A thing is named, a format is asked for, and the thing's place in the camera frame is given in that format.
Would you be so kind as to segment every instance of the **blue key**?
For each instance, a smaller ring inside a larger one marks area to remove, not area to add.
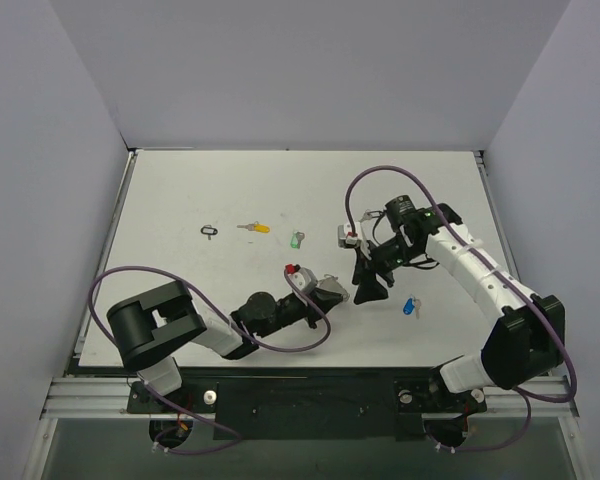
[[[402,313],[405,315],[411,315],[415,310],[416,306],[413,303],[413,297],[409,297],[407,303],[404,304],[404,308],[402,309]]]

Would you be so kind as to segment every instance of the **gray wall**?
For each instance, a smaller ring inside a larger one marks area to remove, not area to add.
[[[0,0],[0,479],[64,366],[126,149],[47,0]]]
[[[479,149],[568,0],[51,0],[132,147]]]
[[[571,2],[486,161],[521,275],[566,303],[582,425],[600,462],[600,0]]]

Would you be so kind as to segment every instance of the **purple cable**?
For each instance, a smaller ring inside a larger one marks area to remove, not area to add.
[[[190,289],[192,292],[194,292],[196,295],[198,295],[198,297],[200,297],[200,299],[204,303],[206,303],[207,306],[209,308],[211,308],[211,310],[213,310],[213,312],[216,315],[218,315],[218,317],[220,317],[227,325],[229,325],[231,328],[233,328],[236,332],[238,332],[240,335],[242,335],[244,338],[248,339],[249,341],[255,343],[256,345],[259,345],[260,347],[265,348],[267,350],[271,350],[273,352],[279,352],[279,353],[299,353],[299,352],[306,352],[307,350],[311,350],[311,349],[314,349],[314,348],[322,345],[324,342],[327,341],[327,339],[331,335],[331,322],[329,322],[329,319],[327,318],[327,315],[320,309],[320,307],[318,307],[313,302],[313,300],[311,300],[307,295],[305,295],[298,287],[296,287],[293,284],[293,282],[289,278],[289,275],[287,274],[286,271],[284,272],[284,278],[287,281],[287,283],[289,284],[289,286],[291,287],[291,289],[297,295],[299,295],[307,303],[307,305],[309,305],[316,312],[318,312],[318,314],[324,320],[325,326],[327,328],[327,330],[326,330],[325,334],[322,336],[322,338],[320,340],[318,340],[317,342],[312,343],[311,345],[307,345],[307,346],[304,346],[304,347],[295,347],[295,348],[282,348],[282,347],[276,347],[276,346],[273,346],[273,345],[268,345],[266,343],[263,343],[260,340],[258,340],[257,338],[255,338],[252,335],[250,335],[249,333],[247,333],[244,330],[242,330],[238,325],[236,325],[235,322],[233,322],[229,317],[227,317],[224,313],[222,313],[220,311],[220,309],[218,307],[216,307],[216,305],[204,293],[202,293],[195,285],[193,285],[191,282],[185,280],[184,278],[182,278],[182,277],[180,277],[180,276],[178,276],[178,275],[176,275],[174,273],[167,272],[166,270],[161,270],[159,268],[145,267],[145,266],[142,266],[142,265],[127,265],[127,266],[123,266],[123,267],[112,268],[112,269],[104,271],[100,275],[98,275],[93,280],[93,283],[91,284],[91,288],[89,288],[89,293],[88,293],[88,298],[87,298],[87,307],[89,308],[89,312],[91,313],[91,317],[93,318],[93,321],[96,322],[96,325],[98,325],[98,327],[100,327],[100,330],[102,330],[102,333],[104,333],[105,336],[114,345],[116,344],[115,338],[113,338],[113,335],[111,335],[111,333],[109,333],[109,331],[105,328],[104,323],[102,322],[102,320],[100,320],[100,317],[96,313],[95,304],[94,304],[94,301],[93,301],[93,293],[95,292],[95,289],[98,287],[98,285],[100,284],[100,282],[102,282],[102,280],[104,280],[109,275],[113,275],[114,273],[119,273],[119,272],[148,272],[148,273],[155,273],[157,275],[162,275],[163,277],[167,277],[167,278],[170,278],[172,280],[177,280],[177,281],[182,282],[188,289]]]
[[[455,452],[457,452],[457,453],[493,452],[494,450],[501,450],[510,445],[513,445],[515,442],[520,440],[524,436],[525,433],[527,433],[527,430],[529,430],[529,426],[531,425],[531,402],[529,402],[529,398],[526,395],[520,393],[520,396],[524,399],[524,402],[527,404],[527,418],[525,419],[524,425],[522,425],[520,430],[518,430],[515,434],[513,434],[510,438],[508,438],[504,442],[497,443],[495,445],[485,446],[485,447],[458,447],[458,448],[452,449],[451,447],[443,445],[438,440],[436,440],[436,438],[433,435],[431,435],[429,427],[427,427],[427,436],[431,440],[436,442],[436,444],[440,445],[440,448],[442,448],[443,450],[446,450],[448,452],[453,451],[454,453]]]
[[[458,235],[458,233],[453,229],[453,227],[451,227],[451,225],[449,224],[449,221],[444,216],[444,213],[442,213],[442,210],[440,210],[440,207],[438,207],[438,204],[436,203],[435,199],[431,195],[431,192],[429,192],[427,187],[424,186],[424,184],[418,179],[418,177],[416,177],[413,173],[405,170],[404,168],[396,167],[394,165],[378,165],[377,167],[368,168],[364,172],[360,173],[356,178],[354,178],[353,181],[351,182],[351,184],[349,185],[349,188],[347,188],[347,193],[345,194],[345,197],[344,197],[344,209],[347,213],[347,219],[349,220],[349,224],[351,225],[351,231],[353,232],[354,235],[356,234],[356,230],[355,230],[356,227],[355,227],[355,222],[353,221],[353,215],[351,213],[351,206],[350,206],[351,192],[353,191],[353,187],[355,187],[356,184],[360,180],[362,180],[364,177],[366,177],[370,173],[378,172],[381,170],[398,172],[398,173],[401,173],[402,175],[409,177],[420,188],[420,190],[422,191],[424,196],[427,197],[427,200],[431,204],[433,211],[436,213],[436,215],[438,216],[438,218],[440,219],[442,224],[447,228],[447,230],[449,230],[449,233],[451,233],[453,238],[463,247],[469,247],[467,242],[465,242],[464,239],[460,235]],[[558,334],[553,329],[553,327],[551,326],[551,324],[549,323],[547,318],[538,309],[538,307],[536,307],[533,304],[533,302],[529,298],[527,298],[527,296],[524,293],[522,293],[520,291],[520,289],[518,289],[518,287],[516,287],[511,281],[509,281],[509,279],[505,275],[503,275],[498,270],[494,270],[494,268],[495,268],[494,265],[492,265],[491,262],[489,262],[489,260],[487,260],[484,255],[482,255],[478,250],[476,250],[475,248],[472,248],[472,247],[469,247],[468,250],[474,256],[476,256],[478,258],[478,260],[480,260],[484,264],[485,267],[487,267],[489,270],[493,271],[493,274],[502,283],[504,283],[513,293],[515,293],[516,296],[518,296],[529,307],[529,309],[538,318],[538,320],[540,320],[540,323],[542,323],[542,326],[545,328],[545,330],[549,334],[551,341],[553,341],[553,343],[558,348],[560,355],[562,355],[562,358],[564,358],[564,363],[567,367],[567,370],[569,371],[569,378],[571,379],[571,384],[569,386],[569,390],[567,391],[567,394],[564,396],[551,397],[551,396],[547,396],[547,395],[540,395],[537,393],[529,392],[520,387],[516,387],[516,388],[514,388],[514,390],[522,396],[526,395],[526,396],[535,398],[536,400],[540,400],[543,402],[568,403],[571,400],[573,400],[573,397],[575,397],[576,392],[578,390],[578,379],[576,377],[576,370],[573,365],[573,361],[571,360],[571,357],[569,356],[566,348],[564,347],[564,344],[560,340],[560,337],[558,337]]]
[[[164,403],[166,406],[184,414],[184,415],[189,415],[192,418],[195,418],[197,421],[201,422],[201,423],[206,423],[207,425],[210,425],[214,428],[217,428],[218,430],[222,430],[224,432],[227,432],[231,435],[233,435],[235,438],[235,440],[231,440],[230,442],[227,443],[223,443],[222,445],[218,445],[217,447],[209,447],[209,448],[202,448],[200,450],[172,450],[172,449],[166,449],[165,447],[163,447],[163,450],[165,450],[165,452],[168,453],[172,453],[174,455],[206,455],[207,453],[216,453],[216,452],[220,452],[222,450],[225,450],[227,448],[233,447],[234,445],[237,445],[238,443],[240,443],[242,441],[242,435],[240,435],[238,432],[236,432],[234,429],[229,428],[225,425],[221,425],[219,423],[214,422],[213,420],[209,420],[208,418],[204,418],[202,415],[198,415],[197,413],[193,413],[190,412],[189,410],[187,410],[186,408],[181,407],[180,405],[178,405],[177,403],[173,403],[171,400],[169,400],[168,398],[163,397],[162,395],[160,395],[158,392],[156,392],[153,387],[151,385],[149,385],[148,383],[144,384],[144,388],[147,389],[147,391],[153,395],[155,398],[157,398],[158,400],[160,400],[162,403]],[[158,442],[164,435],[166,435],[169,432],[172,432],[174,430],[177,430],[178,427],[173,427],[173,428],[169,428],[167,430],[164,430],[162,432],[160,432],[158,435],[156,435],[156,438],[154,439],[155,442]]]

